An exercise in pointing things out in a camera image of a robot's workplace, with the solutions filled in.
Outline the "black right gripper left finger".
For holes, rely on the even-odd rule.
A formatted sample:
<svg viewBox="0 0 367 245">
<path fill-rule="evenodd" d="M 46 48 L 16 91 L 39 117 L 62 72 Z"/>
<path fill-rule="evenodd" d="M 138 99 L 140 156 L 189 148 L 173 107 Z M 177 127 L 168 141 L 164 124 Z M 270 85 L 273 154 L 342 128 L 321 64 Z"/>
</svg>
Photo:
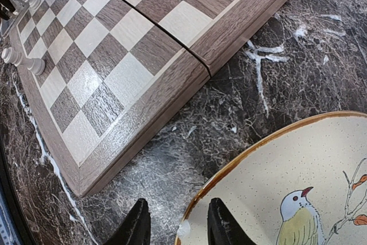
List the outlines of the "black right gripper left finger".
<svg viewBox="0 0 367 245">
<path fill-rule="evenodd" d="M 105 245 L 148 245 L 151 238 L 151 216 L 148 202 L 138 199 L 122 224 Z"/>
</svg>

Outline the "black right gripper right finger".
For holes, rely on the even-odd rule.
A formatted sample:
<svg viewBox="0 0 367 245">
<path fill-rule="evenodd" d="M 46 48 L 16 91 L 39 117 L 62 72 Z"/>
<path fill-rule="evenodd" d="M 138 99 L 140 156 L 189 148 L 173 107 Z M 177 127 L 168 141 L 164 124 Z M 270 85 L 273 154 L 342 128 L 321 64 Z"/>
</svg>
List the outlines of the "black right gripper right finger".
<svg viewBox="0 0 367 245">
<path fill-rule="evenodd" d="M 218 197 L 212 198 L 209 203 L 207 230 L 208 244 L 256 245 Z"/>
</svg>

